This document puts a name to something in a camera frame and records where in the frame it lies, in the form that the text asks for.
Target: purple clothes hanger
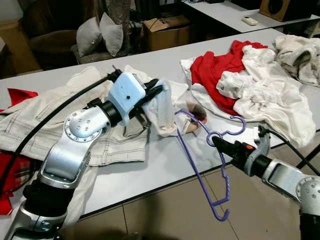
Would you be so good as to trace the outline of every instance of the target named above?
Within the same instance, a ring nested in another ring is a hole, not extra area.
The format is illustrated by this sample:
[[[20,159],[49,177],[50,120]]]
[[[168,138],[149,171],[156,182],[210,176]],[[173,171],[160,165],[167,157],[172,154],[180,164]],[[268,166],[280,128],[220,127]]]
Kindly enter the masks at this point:
[[[227,131],[224,131],[223,133],[219,133],[217,131],[211,131],[210,132],[209,129],[200,120],[196,119],[195,116],[192,113],[190,113],[190,112],[188,112],[188,111],[186,111],[184,109],[180,109],[180,110],[176,111],[174,114],[175,115],[177,115],[177,114],[188,115],[191,118],[192,121],[194,121],[197,124],[200,124],[204,128],[204,130],[207,132],[206,142],[211,147],[215,147],[215,145],[211,141],[211,138],[212,138],[213,135],[217,135],[220,138],[223,138],[223,136],[226,135],[226,134],[239,135],[239,134],[242,134],[245,131],[246,127],[247,127],[247,123],[242,117],[240,117],[240,116],[231,116],[230,117],[231,119],[239,119],[242,122],[242,129],[240,131],[231,132],[231,131],[227,130]],[[190,164],[191,164],[191,166],[192,166],[192,168],[193,168],[193,170],[194,170],[194,172],[195,172],[195,174],[196,174],[196,176],[197,176],[197,178],[198,178],[198,180],[200,182],[200,185],[201,185],[201,187],[202,187],[202,189],[204,191],[206,199],[210,204],[210,207],[212,209],[212,212],[213,212],[215,218],[217,220],[219,220],[219,221],[222,221],[222,222],[227,220],[228,216],[229,216],[229,213],[230,213],[229,209],[227,209],[225,211],[224,216],[219,216],[218,213],[217,213],[217,210],[216,210],[216,206],[219,206],[219,205],[229,201],[229,199],[230,199],[230,181],[229,181],[228,175],[225,172],[226,161],[225,161],[225,158],[224,158],[223,154],[219,152],[220,159],[221,159],[221,162],[222,162],[221,175],[225,180],[225,198],[220,199],[220,200],[215,201],[215,202],[212,202],[210,194],[209,194],[209,192],[208,192],[208,190],[207,190],[207,188],[206,188],[206,186],[205,186],[205,184],[204,184],[204,182],[203,182],[203,180],[202,180],[202,178],[201,178],[201,176],[199,174],[199,171],[198,171],[198,169],[196,167],[196,164],[195,164],[195,162],[194,162],[194,160],[193,160],[193,158],[192,158],[192,156],[191,156],[191,154],[190,154],[190,152],[188,150],[188,147],[187,147],[187,145],[186,145],[186,143],[185,143],[185,141],[184,141],[184,139],[182,137],[182,134],[181,134],[181,132],[180,132],[180,130],[178,128],[177,128],[177,133],[178,133],[178,137],[179,137],[179,139],[180,139],[180,141],[181,141],[181,143],[183,145],[185,153],[186,153],[186,155],[187,155],[187,157],[188,157],[188,159],[190,161]]]

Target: floor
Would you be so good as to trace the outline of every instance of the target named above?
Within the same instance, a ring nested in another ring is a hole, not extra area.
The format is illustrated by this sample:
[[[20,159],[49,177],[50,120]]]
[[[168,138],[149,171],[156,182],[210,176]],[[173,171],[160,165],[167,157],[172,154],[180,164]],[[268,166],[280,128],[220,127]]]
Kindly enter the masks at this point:
[[[303,155],[320,143],[320,134],[305,148]],[[287,147],[271,150],[278,158],[296,166],[300,160]],[[320,170],[320,154],[312,161]],[[312,174],[304,167],[302,171]],[[248,177],[234,166],[230,177],[231,200],[219,214],[230,209],[227,221],[217,221],[195,179],[178,183],[103,213],[83,219],[62,233],[66,240],[120,240],[138,232],[148,240],[299,240],[299,205],[271,190],[257,177]],[[202,175],[213,199],[224,197],[219,170]]]

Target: desk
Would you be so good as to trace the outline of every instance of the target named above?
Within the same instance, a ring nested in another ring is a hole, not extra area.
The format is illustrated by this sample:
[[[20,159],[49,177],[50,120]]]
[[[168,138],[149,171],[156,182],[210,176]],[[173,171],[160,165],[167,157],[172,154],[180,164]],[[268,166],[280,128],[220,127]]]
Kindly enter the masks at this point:
[[[195,10],[198,10],[199,12],[237,30],[240,33],[247,33],[320,19],[320,16],[312,15],[310,18],[281,22],[260,14],[258,9],[247,10],[229,1],[212,4],[207,2],[190,3],[188,1],[185,1],[184,3]],[[258,24],[250,26],[241,20],[243,17],[253,18],[254,20],[258,21]]]
[[[107,72],[113,71],[112,65],[123,69],[125,65],[129,64],[137,70],[146,72],[151,77],[164,77],[168,80],[185,83],[185,75],[180,66],[181,59],[200,56],[206,51],[223,55],[229,51],[234,40],[260,42],[271,47],[272,41],[278,36],[283,36],[283,34],[274,29],[265,29],[139,55],[3,79],[0,81],[0,108],[6,108],[11,104],[6,88],[19,88],[43,93],[64,84],[73,74],[79,73],[89,66],[97,67],[101,74],[105,76]],[[310,99],[311,110],[317,112],[317,96],[320,96],[320,88],[303,85],[301,89]],[[191,98],[191,94],[187,92],[184,97]],[[240,129],[240,124],[236,122],[215,116],[208,111],[207,113],[208,123],[206,125],[211,130],[222,132],[226,129],[232,131]],[[314,115],[314,121],[319,129],[320,113]],[[225,139],[232,142],[237,139],[254,144],[252,134],[253,126],[256,125],[258,123],[249,124],[242,135],[227,136]],[[195,156],[197,167],[200,171],[206,171],[218,166],[220,159],[215,148],[204,144],[204,132],[199,135],[200,137],[195,138],[192,134],[189,134],[186,141],[189,146],[194,146],[190,150]],[[280,141],[277,139],[271,139],[273,146],[279,143]],[[97,213],[110,208],[112,205],[164,188],[193,175],[193,169],[177,138],[161,138],[154,131],[151,131],[146,145],[145,162],[117,163],[99,168],[99,175],[93,189],[88,194],[84,215]],[[0,216],[0,238],[5,234],[9,224],[9,217]]]

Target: red cloth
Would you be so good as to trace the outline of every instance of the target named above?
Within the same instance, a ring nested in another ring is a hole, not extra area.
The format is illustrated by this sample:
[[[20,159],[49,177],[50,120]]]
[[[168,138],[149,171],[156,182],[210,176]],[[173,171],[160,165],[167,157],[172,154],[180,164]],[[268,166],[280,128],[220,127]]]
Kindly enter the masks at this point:
[[[0,152],[0,176],[3,175],[12,156],[12,153]],[[16,161],[10,169],[10,172],[5,180],[5,184],[2,189],[0,199],[0,215],[11,214],[12,207],[9,201],[9,197],[13,197],[13,192],[29,180],[29,178],[31,177],[30,173],[33,174],[34,171],[30,171],[32,161],[35,160],[26,156],[18,156],[16,158]]]
[[[8,88],[8,92],[11,98],[10,107],[17,105],[26,99],[31,99],[38,96],[38,93],[35,91],[27,91],[27,90],[16,89],[16,88]]]
[[[190,68],[192,84],[204,86],[214,102],[231,115],[239,115],[233,109],[237,100],[221,95],[216,85],[224,71],[239,73],[245,69],[242,63],[242,57],[244,56],[242,48],[247,45],[252,45],[255,49],[268,48],[268,46],[258,42],[251,43],[249,41],[241,42],[235,40],[232,43],[230,52],[226,55],[215,56],[213,52],[207,51],[204,56],[199,56]]]
[[[11,98],[11,107],[21,103],[26,99],[38,96],[35,91],[26,91],[15,88],[8,88],[8,92]],[[12,153],[0,152],[0,176],[3,175],[12,156]],[[10,169],[2,189],[0,198],[0,215],[10,215],[12,213],[9,197],[12,197],[13,192],[26,183],[31,175],[33,175],[34,171],[36,170],[36,167],[33,166],[33,163],[36,161],[37,160],[26,156],[17,157],[12,168]]]

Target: remote control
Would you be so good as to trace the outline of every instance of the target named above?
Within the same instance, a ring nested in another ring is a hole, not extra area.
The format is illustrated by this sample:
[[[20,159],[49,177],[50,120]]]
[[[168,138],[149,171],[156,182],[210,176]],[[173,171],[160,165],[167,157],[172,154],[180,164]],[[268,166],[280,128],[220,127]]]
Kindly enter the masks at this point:
[[[254,20],[253,18],[249,17],[249,16],[245,16],[242,18],[242,21],[244,21],[246,24],[249,25],[257,25],[258,21]]]

